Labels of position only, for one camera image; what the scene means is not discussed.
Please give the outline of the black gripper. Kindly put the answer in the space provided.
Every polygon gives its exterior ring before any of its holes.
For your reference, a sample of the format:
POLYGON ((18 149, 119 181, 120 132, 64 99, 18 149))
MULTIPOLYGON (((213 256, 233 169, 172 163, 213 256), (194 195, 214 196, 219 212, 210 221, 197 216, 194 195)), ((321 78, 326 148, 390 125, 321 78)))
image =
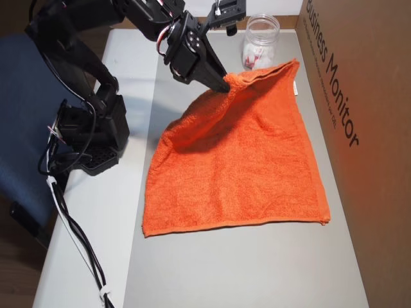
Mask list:
POLYGON ((195 80, 215 92, 228 93, 226 70, 200 29, 197 18, 184 11, 170 29, 164 64, 176 80, 195 80))

